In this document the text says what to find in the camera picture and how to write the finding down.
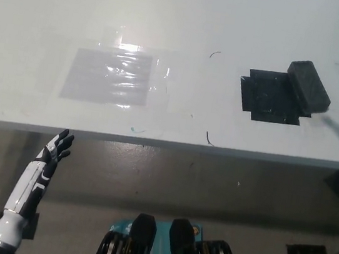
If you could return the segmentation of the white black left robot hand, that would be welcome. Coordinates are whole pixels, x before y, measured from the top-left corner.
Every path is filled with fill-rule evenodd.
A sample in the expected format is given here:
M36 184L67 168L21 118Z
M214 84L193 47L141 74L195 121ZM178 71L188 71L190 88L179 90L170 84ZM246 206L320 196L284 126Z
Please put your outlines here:
M58 163L71 153L74 136L66 129L54 136L33 159L19 177L4 209L25 219L35 215L39 202L48 187Z

